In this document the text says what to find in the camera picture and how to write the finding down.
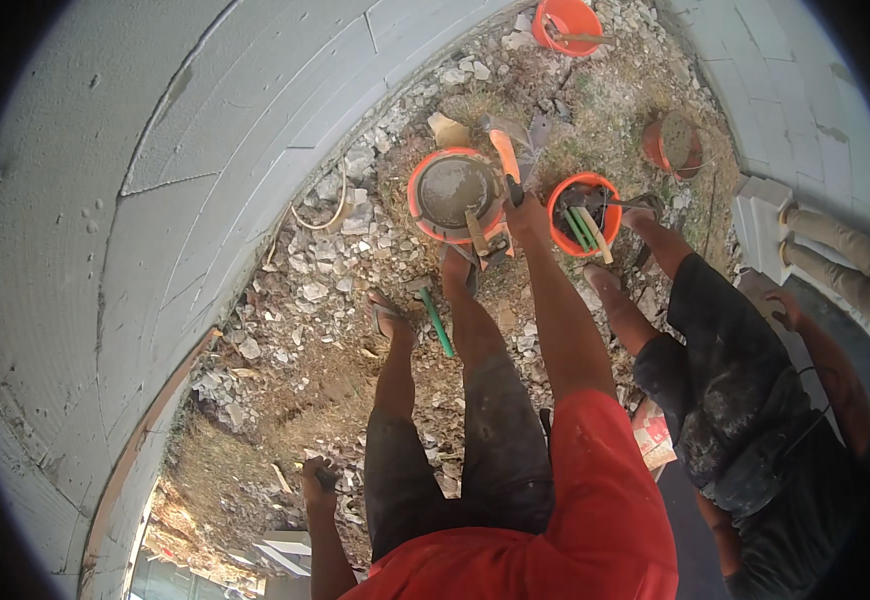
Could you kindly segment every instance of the dirt ground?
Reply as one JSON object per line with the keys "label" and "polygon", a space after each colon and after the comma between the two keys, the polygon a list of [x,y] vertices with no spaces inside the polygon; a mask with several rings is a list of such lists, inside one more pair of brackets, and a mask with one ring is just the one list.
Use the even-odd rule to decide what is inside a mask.
{"label": "dirt ground", "polygon": [[[739,170],[723,115],[645,5],[607,1],[596,7],[606,30],[618,37],[617,48],[571,58],[534,43],[513,48],[523,36],[511,22],[476,30],[377,112],[375,124],[353,143],[338,169],[298,195],[295,204],[304,218],[327,220],[338,202],[344,167],[345,198],[355,206],[341,232],[332,227],[310,232],[289,214],[269,242],[271,260],[263,252],[252,281],[221,325],[225,336],[192,372],[191,395],[176,418],[146,546],[168,549],[200,569],[228,570],[225,576],[231,578],[278,572],[264,560],[254,567],[241,564],[229,552],[251,550],[268,530],[306,528],[300,466],[307,456],[322,454],[344,475],[336,522],[345,551],[357,569],[368,569],[365,426],[386,352],[385,340],[371,333],[362,315],[370,286],[405,309],[418,332],[414,419],[442,490],[458,496],[464,460],[461,363],[445,356],[424,307],[405,289],[405,282],[424,275],[438,280],[437,244],[417,229],[406,203],[409,175],[436,149],[427,122],[435,112],[468,126],[471,147],[487,157],[496,154],[477,130],[478,116],[498,114],[527,125],[532,114],[550,114],[552,133],[533,190],[539,197],[580,171],[607,178],[622,200],[655,192],[666,204],[663,222],[681,227],[712,266],[729,279],[735,276],[738,244],[728,207]],[[488,80],[460,69],[473,61],[488,67]],[[455,71],[465,81],[447,84],[458,76]],[[694,123],[702,138],[703,165],[688,182],[651,165],[641,149],[645,126],[673,110]],[[623,228],[612,245],[611,270],[664,329],[670,282],[652,260],[635,268],[641,247]],[[632,357],[581,280],[587,260],[555,246],[553,252],[599,324],[619,402],[634,411],[644,395],[632,382]],[[438,290],[432,293],[451,335],[448,305]],[[483,273],[478,300],[509,341],[532,401],[550,406],[528,271],[518,249],[515,258]],[[275,466],[290,491],[280,484]]]}

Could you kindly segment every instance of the khaki pants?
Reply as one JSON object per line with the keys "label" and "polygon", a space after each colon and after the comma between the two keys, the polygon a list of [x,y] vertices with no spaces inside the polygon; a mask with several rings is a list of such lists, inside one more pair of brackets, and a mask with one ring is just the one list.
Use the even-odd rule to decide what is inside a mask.
{"label": "khaki pants", "polygon": [[795,234],[821,242],[848,258],[849,269],[799,244],[786,244],[784,259],[824,283],[870,322],[870,237],[823,214],[791,208],[786,222]]}

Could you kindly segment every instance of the person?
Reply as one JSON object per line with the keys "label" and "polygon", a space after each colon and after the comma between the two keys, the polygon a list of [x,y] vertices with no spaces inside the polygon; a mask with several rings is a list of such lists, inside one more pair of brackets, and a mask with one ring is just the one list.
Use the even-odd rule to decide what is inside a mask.
{"label": "person", "polygon": [[678,574],[665,504],[616,400],[612,367],[584,301],[551,253],[534,197],[509,228],[531,275],[541,354],[555,402],[551,462],[543,428],[506,344],[467,286],[467,252],[445,248],[441,290],[465,390],[461,498],[444,498],[412,422],[415,334],[377,290],[367,303],[391,340],[368,423],[365,504],[372,565],[357,584],[334,490],[307,461],[311,597],[674,598]]}
{"label": "person", "polygon": [[794,264],[825,284],[870,323],[870,236],[828,215],[803,210],[798,204],[789,204],[779,212],[778,222],[794,234],[833,248],[857,267],[840,265],[793,240],[781,242],[778,248],[785,265]]}
{"label": "person", "polygon": [[657,330],[608,270],[583,274],[635,357],[635,383],[665,414],[729,595],[803,597],[870,491],[870,401],[845,352],[791,295],[770,291],[784,308],[773,317],[807,346],[843,446],[758,309],[656,215],[631,208],[622,224],[672,280],[667,320],[685,344]]}

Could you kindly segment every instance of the dark shorts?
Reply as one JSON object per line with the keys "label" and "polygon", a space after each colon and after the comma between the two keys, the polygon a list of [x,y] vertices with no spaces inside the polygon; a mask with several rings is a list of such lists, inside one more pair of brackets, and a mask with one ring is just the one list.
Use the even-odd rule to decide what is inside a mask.
{"label": "dark shorts", "polygon": [[675,275],[668,323],[685,344],[668,333],[646,343],[634,360],[634,382],[664,411],[675,451],[702,488],[761,433],[807,412],[808,397],[797,383],[797,390],[777,388],[792,368],[785,346],[698,254]]}
{"label": "dark shorts", "polygon": [[371,411],[365,507],[371,561],[436,531],[495,527],[543,533],[555,506],[545,434],[508,354],[465,377],[462,497],[435,481],[414,423]]}

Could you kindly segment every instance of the green pipe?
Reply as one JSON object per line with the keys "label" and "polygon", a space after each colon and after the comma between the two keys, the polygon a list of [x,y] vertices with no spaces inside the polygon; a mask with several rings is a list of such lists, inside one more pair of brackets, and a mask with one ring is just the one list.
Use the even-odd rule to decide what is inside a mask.
{"label": "green pipe", "polygon": [[589,251],[589,243],[585,240],[585,236],[582,235],[581,229],[578,228],[578,224],[575,222],[575,216],[572,214],[572,210],[568,210],[567,208],[561,212],[561,216],[564,217],[564,220],[568,222],[568,226],[571,227],[571,232],[575,234],[575,239],[578,240],[578,245],[582,247],[582,252]]}
{"label": "green pipe", "polygon": [[591,246],[593,250],[598,248],[595,232],[589,230],[589,222],[582,216],[582,211],[585,210],[585,208],[582,208],[581,206],[573,206],[569,210],[571,210],[572,214],[575,216],[575,221],[578,222],[578,228],[582,230],[582,234],[585,234],[585,239],[588,240],[588,246]]}
{"label": "green pipe", "polygon": [[428,309],[428,316],[432,318],[432,325],[438,331],[438,339],[441,342],[441,347],[444,349],[444,355],[451,358],[455,355],[452,350],[452,342],[449,341],[449,336],[445,333],[445,326],[442,325],[442,319],[438,316],[438,311],[435,310],[435,303],[432,302],[432,296],[429,295],[429,288],[421,288],[418,290],[421,296],[421,301],[425,303],[425,308]]}

